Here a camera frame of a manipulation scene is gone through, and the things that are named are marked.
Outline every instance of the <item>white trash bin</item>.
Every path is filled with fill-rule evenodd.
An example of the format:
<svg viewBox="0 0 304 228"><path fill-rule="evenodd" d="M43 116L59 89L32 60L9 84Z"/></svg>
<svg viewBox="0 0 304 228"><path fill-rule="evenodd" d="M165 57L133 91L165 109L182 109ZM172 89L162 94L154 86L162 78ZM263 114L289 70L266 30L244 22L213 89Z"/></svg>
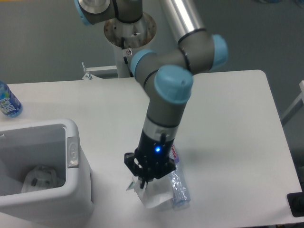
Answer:
<svg viewBox="0 0 304 228"><path fill-rule="evenodd" d="M21 193L37 165L55 169L65 184ZM91 174L72 120L0 126L0 212L38 223L90 215Z"/></svg>

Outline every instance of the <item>bottle label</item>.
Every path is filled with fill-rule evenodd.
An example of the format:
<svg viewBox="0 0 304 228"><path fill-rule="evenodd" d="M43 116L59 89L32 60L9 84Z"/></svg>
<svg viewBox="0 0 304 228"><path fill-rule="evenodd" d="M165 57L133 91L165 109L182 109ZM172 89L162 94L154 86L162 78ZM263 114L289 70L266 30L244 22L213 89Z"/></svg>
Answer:
<svg viewBox="0 0 304 228"><path fill-rule="evenodd" d="M5 97L0 100L0 110L5 115L13 115L17 113L21 108L20 101L9 91L5 94Z"/></svg>
<svg viewBox="0 0 304 228"><path fill-rule="evenodd" d="M174 148L173 145L172 145L172 147L171 147L171 150L172 150L172 154L173 154L173 158L174 158L175 164L179 163L180 158L179 158L179 156L177 155L177 153L176 153L175 148Z"/></svg>

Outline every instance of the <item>white table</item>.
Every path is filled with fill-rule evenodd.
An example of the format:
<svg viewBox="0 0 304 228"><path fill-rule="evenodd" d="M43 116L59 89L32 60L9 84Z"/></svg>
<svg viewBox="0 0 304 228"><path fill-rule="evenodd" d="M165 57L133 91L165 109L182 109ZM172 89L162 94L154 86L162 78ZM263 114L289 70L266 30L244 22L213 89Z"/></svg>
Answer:
<svg viewBox="0 0 304 228"><path fill-rule="evenodd" d="M266 76L196 75L176 137L192 201L185 210L145 209L125 191L124 153L138 145L148 98L132 78L10 85L24 105L0 124L71 118L94 175L86 228L235 228L303 222L286 195L301 191ZM35 226L4 214L6 227Z"/></svg>

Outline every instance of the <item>plastic bottle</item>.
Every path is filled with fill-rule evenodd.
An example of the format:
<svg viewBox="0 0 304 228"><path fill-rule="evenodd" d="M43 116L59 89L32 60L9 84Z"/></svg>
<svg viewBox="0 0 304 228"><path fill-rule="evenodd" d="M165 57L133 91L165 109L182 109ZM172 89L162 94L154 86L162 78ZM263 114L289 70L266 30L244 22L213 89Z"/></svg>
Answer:
<svg viewBox="0 0 304 228"><path fill-rule="evenodd" d="M16 117L22 112L20 101L2 81L0 81L0 110L9 117Z"/></svg>

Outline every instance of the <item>blue led light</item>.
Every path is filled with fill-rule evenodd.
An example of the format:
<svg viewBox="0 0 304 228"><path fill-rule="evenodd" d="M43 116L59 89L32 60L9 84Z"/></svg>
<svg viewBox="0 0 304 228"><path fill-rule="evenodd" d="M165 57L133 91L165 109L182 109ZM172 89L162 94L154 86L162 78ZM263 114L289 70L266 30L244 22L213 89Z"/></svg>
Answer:
<svg viewBox="0 0 304 228"><path fill-rule="evenodd" d="M159 153L160 151L161 151L161 147L160 146L155 147L155 152Z"/></svg>

